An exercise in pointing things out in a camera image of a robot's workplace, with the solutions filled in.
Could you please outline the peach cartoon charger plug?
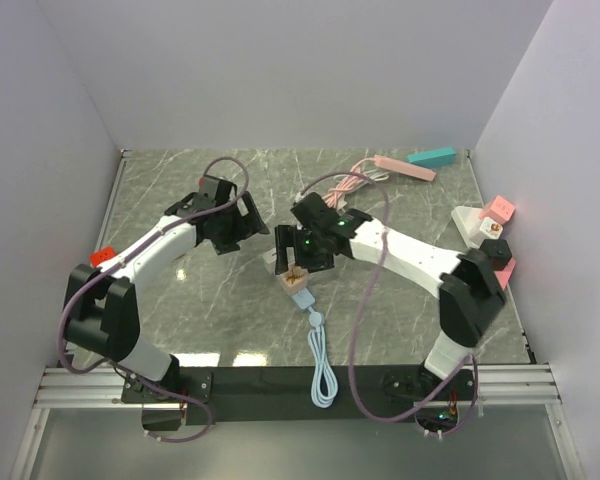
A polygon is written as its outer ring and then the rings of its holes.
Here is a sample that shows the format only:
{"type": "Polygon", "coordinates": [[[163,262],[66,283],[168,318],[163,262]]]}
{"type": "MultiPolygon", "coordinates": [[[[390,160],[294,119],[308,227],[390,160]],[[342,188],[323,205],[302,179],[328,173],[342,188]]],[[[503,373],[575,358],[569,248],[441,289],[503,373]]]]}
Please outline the peach cartoon charger plug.
{"type": "Polygon", "coordinates": [[[288,271],[277,276],[278,283],[288,295],[294,295],[305,289],[308,278],[308,271],[297,266],[292,266],[288,271]]]}

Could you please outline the light blue power strip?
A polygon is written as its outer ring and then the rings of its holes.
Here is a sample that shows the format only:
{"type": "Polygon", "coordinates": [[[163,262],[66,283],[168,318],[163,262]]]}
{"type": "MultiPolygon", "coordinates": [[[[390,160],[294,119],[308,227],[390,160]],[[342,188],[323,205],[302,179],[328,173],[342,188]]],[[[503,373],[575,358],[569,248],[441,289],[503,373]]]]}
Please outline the light blue power strip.
{"type": "Polygon", "coordinates": [[[328,358],[325,316],[315,309],[316,299],[308,288],[293,294],[291,299],[307,314],[309,323],[307,342],[314,360],[311,401],[320,409],[328,409],[339,392],[339,383],[328,358]]]}

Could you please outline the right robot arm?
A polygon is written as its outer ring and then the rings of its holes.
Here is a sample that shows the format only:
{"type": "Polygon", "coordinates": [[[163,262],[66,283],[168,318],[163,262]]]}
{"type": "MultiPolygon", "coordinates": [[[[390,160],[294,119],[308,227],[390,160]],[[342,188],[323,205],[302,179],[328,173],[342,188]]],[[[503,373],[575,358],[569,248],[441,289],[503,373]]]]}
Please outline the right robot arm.
{"type": "Polygon", "coordinates": [[[424,243],[357,209],[338,212],[310,193],[291,209],[294,225],[274,229],[275,267],[291,263],[313,273],[333,268],[343,255],[383,268],[425,289],[439,302],[441,332],[424,361],[419,387],[440,399],[454,386],[452,370],[481,341],[506,303],[499,277],[513,259],[502,238],[487,238],[466,252],[424,243]]]}

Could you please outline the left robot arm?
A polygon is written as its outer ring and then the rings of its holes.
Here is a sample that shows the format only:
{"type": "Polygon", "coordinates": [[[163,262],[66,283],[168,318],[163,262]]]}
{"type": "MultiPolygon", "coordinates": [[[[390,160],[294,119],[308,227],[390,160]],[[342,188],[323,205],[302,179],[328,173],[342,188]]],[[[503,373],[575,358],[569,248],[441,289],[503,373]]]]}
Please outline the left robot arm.
{"type": "Polygon", "coordinates": [[[246,188],[204,175],[198,190],[167,208],[135,243],[97,267],[70,274],[57,342],[73,343],[144,380],[156,401],[184,390],[179,360],[141,336],[138,296],[169,263],[208,241],[219,255],[241,241],[268,234],[246,188]]]}

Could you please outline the red cube socket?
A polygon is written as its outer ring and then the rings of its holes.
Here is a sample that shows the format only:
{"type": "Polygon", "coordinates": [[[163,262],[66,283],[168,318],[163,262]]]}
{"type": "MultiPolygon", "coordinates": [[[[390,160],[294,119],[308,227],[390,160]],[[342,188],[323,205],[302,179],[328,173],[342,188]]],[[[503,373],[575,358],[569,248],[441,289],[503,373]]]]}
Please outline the red cube socket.
{"type": "Polygon", "coordinates": [[[111,246],[106,246],[90,255],[90,266],[105,271],[113,265],[116,257],[115,250],[111,246]]]}

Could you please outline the white cartoon charger plug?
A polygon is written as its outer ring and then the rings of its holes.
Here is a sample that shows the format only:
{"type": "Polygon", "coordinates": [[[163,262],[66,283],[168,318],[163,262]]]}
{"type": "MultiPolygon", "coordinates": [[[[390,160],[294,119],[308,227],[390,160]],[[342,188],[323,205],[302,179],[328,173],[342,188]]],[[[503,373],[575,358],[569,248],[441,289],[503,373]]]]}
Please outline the white cartoon charger plug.
{"type": "Polygon", "coordinates": [[[490,217],[484,217],[476,225],[472,239],[480,247],[485,240],[498,240],[503,232],[503,226],[490,217]]]}

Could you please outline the black cube plug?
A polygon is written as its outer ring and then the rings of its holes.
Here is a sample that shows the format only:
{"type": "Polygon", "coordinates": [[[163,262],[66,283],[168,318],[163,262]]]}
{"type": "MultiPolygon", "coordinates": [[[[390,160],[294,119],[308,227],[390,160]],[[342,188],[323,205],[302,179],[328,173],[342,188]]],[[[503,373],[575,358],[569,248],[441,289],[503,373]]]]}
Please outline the black cube plug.
{"type": "Polygon", "coordinates": [[[504,239],[485,239],[479,250],[487,256],[494,271],[504,270],[513,258],[508,242],[504,239]]]}

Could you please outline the pink cube socket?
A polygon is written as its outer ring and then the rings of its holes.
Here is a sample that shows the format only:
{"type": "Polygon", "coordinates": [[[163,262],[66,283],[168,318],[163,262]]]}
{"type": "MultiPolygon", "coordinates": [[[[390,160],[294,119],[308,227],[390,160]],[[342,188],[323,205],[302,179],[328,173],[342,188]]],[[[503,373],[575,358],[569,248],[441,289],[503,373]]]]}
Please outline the pink cube socket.
{"type": "Polygon", "coordinates": [[[490,218],[504,226],[511,220],[514,212],[515,205],[501,195],[497,195],[482,208],[478,217],[480,219],[490,218]]]}

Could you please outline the teal power strip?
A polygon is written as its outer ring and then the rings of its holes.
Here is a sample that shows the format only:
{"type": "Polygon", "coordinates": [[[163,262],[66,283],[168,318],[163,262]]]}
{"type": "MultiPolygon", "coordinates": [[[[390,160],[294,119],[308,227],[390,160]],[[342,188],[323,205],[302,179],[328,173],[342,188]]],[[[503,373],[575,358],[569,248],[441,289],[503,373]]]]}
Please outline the teal power strip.
{"type": "Polygon", "coordinates": [[[419,151],[408,154],[406,161],[409,164],[428,169],[436,169],[451,165],[455,162],[457,152],[452,147],[434,150],[419,151]]]}

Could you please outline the white triangular power strip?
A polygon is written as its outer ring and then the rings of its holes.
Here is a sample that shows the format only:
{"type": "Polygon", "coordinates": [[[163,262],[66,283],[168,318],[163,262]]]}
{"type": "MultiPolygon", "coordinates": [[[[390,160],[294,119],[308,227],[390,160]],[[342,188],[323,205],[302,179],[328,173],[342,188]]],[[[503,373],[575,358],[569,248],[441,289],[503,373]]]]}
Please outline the white triangular power strip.
{"type": "Polygon", "coordinates": [[[458,206],[451,212],[451,218],[468,248],[479,248],[473,242],[472,236],[481,220],[478,217],[480,211],[479,208],[458,206]]]}

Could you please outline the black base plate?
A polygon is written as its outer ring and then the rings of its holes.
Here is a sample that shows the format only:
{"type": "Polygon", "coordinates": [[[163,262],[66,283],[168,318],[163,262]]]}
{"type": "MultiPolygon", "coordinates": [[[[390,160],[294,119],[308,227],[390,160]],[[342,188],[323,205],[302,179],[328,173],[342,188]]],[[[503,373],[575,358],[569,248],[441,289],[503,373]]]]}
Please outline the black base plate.
{"type": "Polygon", "coordinates": [[[474,404],[477,371],[460,369],[442,381],[419,365],[337,366],[334,399],[320,403],[325,382],[312,367],[183,367],[166,384],[153,385],[118,369],[121,401],[142,409],[152,435],[216,423],[373,419],[419,422],[446,434],[459,423],[458,405],[474,404]]]}

